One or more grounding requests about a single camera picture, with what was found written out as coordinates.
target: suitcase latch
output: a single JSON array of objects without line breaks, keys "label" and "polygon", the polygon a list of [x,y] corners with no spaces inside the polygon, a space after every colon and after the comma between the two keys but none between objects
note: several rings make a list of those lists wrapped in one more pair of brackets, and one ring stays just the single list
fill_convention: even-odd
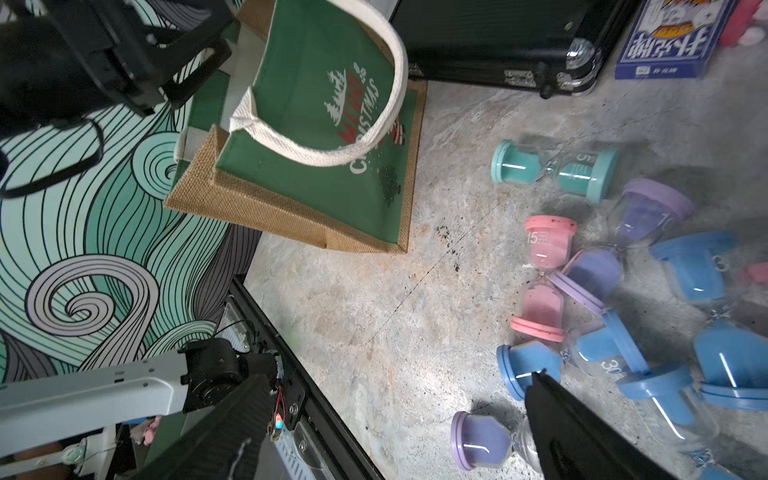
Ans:
[{"label": "suitcase latch", "polygon": [[504,70],[504,82],[515,87],[536,86],[536,80],[530,70]]}]

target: wire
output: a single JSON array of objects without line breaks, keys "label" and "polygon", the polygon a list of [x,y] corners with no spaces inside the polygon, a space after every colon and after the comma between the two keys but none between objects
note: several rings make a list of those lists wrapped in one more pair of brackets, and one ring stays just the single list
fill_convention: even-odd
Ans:
[{"label": "wire", "polygon": [[[8,176],[5,178],[4,183],[0,187],[0,198],[7,200],[11,198],[19,198],[32,195],[41,190],[45,190],[46,188],[53,187],[54,185],[59,184],[65,180],[69,180],[76,175],[82,174],[89,168],[98,164],[104,156],[104,132],[101,130],[101,127],[99,127],[98,123],[91,120],[90,118],[84,118],[74,124],[61,127],[61,129],[68,130],[70,128],[81,127],[82,125],[86,124],[90,124],[94,128],[94,131],[96,132],[96,139],[98,140],[98,147],[90,157],[84,158],[76,164],[70,165],[69,167],[57,170],[47,177],[43,177],[38,180],[32,180],[28,184],[22,185],[20,187],[8,188],[8,182],[11,180],[11,177]],[[3,174],[7,172],[9,164],[10,163],[7,155],[0,155],[0,170],[5,169]]]},{"label": "wire", "polygon": [[237,320],[236,322],[232,322],[229,325],[215,331],[214,334],[211,335],[211,337],[212,338],[215,337],[219,333],[222,333],[224,330],[230,328],[231,326],[237,325],[238,323],[245,323],[248,325],[248,330],[250,331],[250,348],[248,349],[247,352],[238,352],[237,350],[235,350],[235,353],[237,353],[238,355],[247,355],[248,353],[251,353],[251,351],[253,350],[253,344],[256,343],[256,337],[257,337],[256,327],[253,326],[253,324],[249,320],[245,319],[245,320]]}]

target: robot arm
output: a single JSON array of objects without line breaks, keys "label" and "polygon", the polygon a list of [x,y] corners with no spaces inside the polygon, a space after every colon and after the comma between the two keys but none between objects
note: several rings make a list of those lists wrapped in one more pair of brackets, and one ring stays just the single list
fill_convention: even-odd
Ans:
[{"label": "robot arm", "polygon": [[[265,375],[274,384],[276,357],[269,353],[238,355],[228,340],[213,338],[123,365],[1,385],[0,457],[82,432],[114,430],[105,425],[216,405],[252,372]],[[114,432],[111,438],[114,443]],[[29,470],[89,458],[90,454],[68,452],[71,450],[59,453],[58,459],[32,459],[42,460],[42,464],[23,462],[29,463]],[[6,467],[19,467],[18,463]],[[5,467],[0,473],[10,475]]]}]

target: black suitcase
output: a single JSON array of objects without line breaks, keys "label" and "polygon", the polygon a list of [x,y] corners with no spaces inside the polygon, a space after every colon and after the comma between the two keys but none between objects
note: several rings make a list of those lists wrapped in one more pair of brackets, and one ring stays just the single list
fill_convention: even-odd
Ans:
[{"label": "black suitcase", "polygon": [[543,98],[594,85],[638,0],[400,0],[410,75]]}]

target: white bag handle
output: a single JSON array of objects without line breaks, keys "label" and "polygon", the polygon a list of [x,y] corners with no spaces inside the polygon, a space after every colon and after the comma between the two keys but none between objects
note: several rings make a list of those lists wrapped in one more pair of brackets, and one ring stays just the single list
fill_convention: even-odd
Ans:
[{"label": "white bag handle", "polygon": [[367,154],[384,138],[397,118],[408,87],[408,58],[406,48],[386,18],[365,0],[327,0],[368,25],[384,40],[395,60],[395,79],[384,111],[373,126],[354,144],[335,150],[315,150],[304,147],[276,132],[257,116],[256,100],[251,88],[246,90],[230,121],[230,131],[245,130],[254,140],[270,150],[300,164],[312,167],[335,167],[348,164]]}]

